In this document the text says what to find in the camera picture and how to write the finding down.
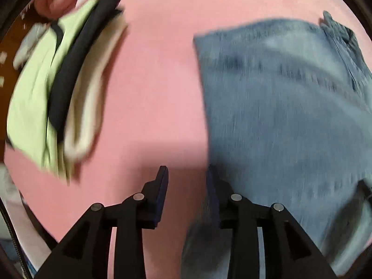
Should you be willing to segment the blue denim jacket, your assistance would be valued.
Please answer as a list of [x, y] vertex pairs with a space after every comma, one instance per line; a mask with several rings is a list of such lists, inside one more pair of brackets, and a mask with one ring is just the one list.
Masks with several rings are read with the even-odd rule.
[[209, 162], [253, 203], [283, 204], [344, 275], [371, 236], [371, 72], [355, 33], [265, 20], [194, 38]]

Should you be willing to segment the cream folded garment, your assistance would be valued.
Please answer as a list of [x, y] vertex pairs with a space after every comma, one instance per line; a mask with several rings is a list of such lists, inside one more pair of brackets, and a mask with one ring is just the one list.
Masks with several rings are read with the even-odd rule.
[[126, 28], [126, 19], [119, 13], [104, 27], [82, 64], [64, 129], [64, 156], [72, 163], [89, 155], [100, 131], [103, 72]]

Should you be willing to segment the pink bed blanket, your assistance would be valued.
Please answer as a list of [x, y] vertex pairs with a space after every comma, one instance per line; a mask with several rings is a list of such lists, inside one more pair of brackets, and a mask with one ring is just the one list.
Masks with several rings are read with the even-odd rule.
[[129, 24], [105, 71], [102, 129], [88, 160], [66, 183], [7, 149], [5, 164], [32, 212], [62, 239], [95, 202], [138, 192], [161, 165], [170, 181], [157, 229], [144, 232], [148, 278], [178, 278], [188, 226], [205, 194], [207, 133], [193, 45], [196, 33], [270, 17], [317, 23], [323, 11], [352, 29], [366, 62], [371, 40], [341, 0], [122, 0]]

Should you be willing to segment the green black folded garment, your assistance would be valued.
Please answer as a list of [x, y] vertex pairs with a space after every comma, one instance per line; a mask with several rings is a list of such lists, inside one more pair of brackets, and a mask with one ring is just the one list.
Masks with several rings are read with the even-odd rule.
[[123, 14], [119, 3], [89, 0], [52, 22], [14, 88], [8, 109], [8, 139], [41, 170], [59, 178], [69, 179], [76, 164], [65, 158], [63, 140], [78, 75], [104, 27]]

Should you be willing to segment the wooden headboard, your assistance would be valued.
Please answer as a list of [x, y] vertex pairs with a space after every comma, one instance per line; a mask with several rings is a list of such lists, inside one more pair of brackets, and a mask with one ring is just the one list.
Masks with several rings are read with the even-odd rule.
[[6, 119], [8, 106], [19, 72], [13, 68], [13, 59], [34, 23], [40, 21], [34, 5], [29, 5], [12, 24], [10, 30], [1, 41], [1, 162], [4, 156], [6, 139]]

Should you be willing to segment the grey patterned folded garment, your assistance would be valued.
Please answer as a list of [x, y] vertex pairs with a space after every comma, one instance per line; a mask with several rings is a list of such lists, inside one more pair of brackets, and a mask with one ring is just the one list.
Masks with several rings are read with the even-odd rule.
[[29, 57], [32, 55], [34, 48], [38, 41], [41, 39], [49, 24], [47, 23], [35, 23], [26, 36], [21, 41], [21, 44], [17, 50], [17, 53], [13, 59], [13, 68], [15, 70], [21, 69]]

